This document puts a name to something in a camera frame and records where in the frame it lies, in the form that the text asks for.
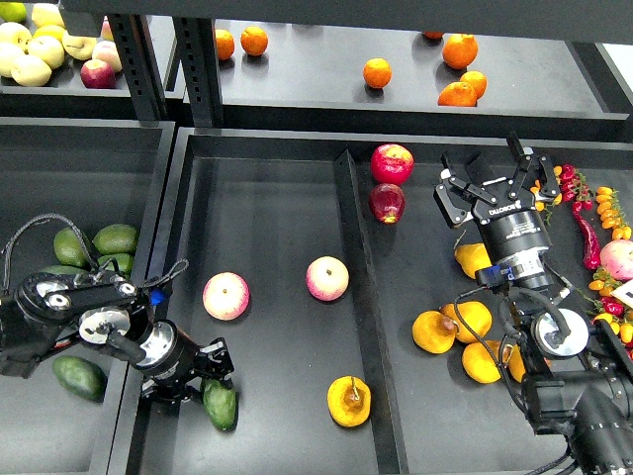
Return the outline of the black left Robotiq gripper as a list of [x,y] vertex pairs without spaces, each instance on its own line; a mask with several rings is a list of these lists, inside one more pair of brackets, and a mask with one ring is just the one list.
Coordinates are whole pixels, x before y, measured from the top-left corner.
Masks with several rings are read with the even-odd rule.
[[199,400],[199,390],[187,383],[195,374],[203,380],[217,380],[232,387],[234,366],[223,337],[201,347],[170,321],[152,324],[148,337],[139,345],[144,358],[133,364],[147,380],[140,387],[140,397],[149,402],[183,402]]

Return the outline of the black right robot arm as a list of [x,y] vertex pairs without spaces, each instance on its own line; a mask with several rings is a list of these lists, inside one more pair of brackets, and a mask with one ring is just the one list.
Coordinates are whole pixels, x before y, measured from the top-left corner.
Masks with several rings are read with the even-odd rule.
[[560,192],[554,165],[510,135],[516,168],[495,177],[482,154],[456,174],[442,153],[433,197],[447,225],[474,222],[491,261],[478,291],[500,298],[504,336],[518,346],[525,374],[512,395],[537,435],[560,435],[566,473],[632,471],[632,362],[606,321],[591,322],[563,302],[573,284],[545,260],[552,242],[536,205]]

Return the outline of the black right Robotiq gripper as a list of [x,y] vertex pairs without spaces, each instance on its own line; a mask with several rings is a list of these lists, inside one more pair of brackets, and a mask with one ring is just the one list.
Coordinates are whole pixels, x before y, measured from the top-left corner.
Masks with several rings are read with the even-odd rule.
[[517,287],[543,290],[552,284],[542,254],[552,245],[543,221],[534,208],[534,197],[522,189],[533,174],[540,183],[538,198],[556,198],[560,187],[554,165],[546,154],[524,147],[515,131],[506,138],[516,168],[512,179],[494,178],[490,170],[474,171],[474,183],[458,177],[449,153],[440,155],[440,182],[433,198],[449,228],[475,220],[492,264],[507,269]]

